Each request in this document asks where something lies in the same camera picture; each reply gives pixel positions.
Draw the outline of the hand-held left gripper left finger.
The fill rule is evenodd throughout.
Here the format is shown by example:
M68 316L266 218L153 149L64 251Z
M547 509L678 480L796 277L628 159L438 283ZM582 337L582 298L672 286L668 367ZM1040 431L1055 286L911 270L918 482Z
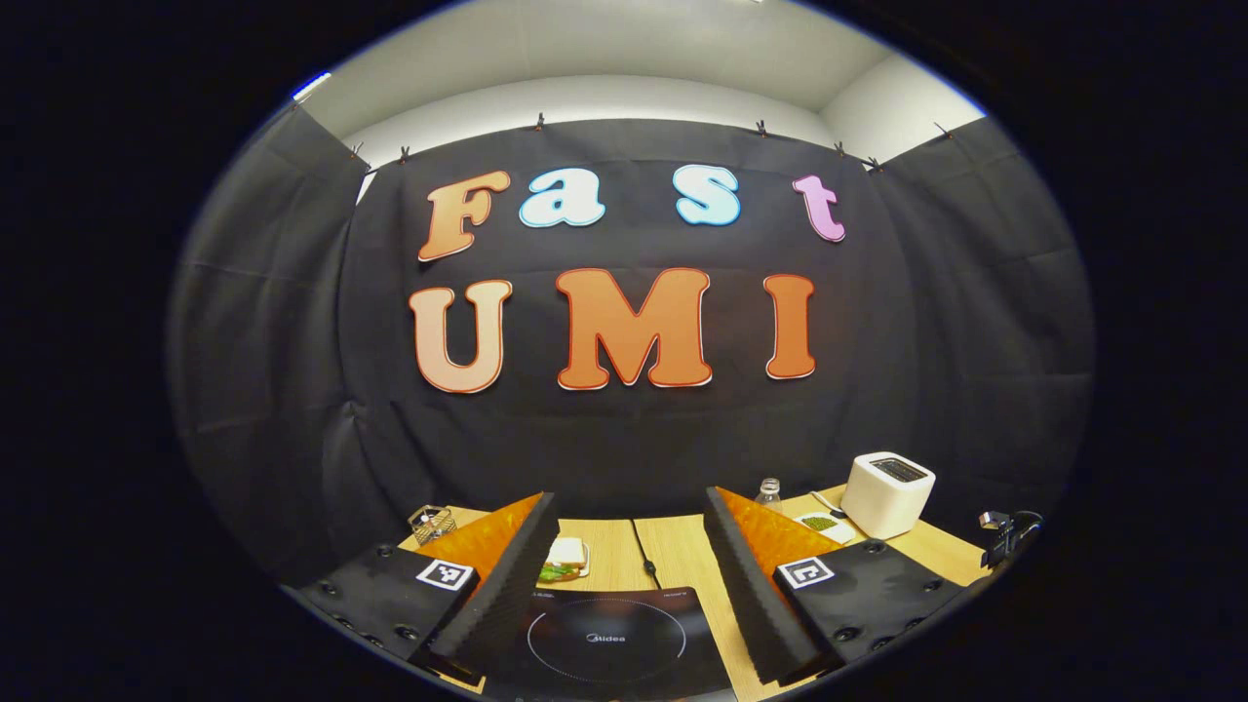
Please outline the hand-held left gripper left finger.
M417 550L369 546L295 600L383 656L475 683L518 635L558 533L557 497L534 493Z

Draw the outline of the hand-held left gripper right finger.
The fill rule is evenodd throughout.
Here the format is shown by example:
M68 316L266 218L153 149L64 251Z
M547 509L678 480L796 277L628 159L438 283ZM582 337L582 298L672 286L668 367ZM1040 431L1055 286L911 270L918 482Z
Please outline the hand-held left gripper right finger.
M705 492L704 528L763 683L854 665L966 591L881 540L837 545L718 486Z

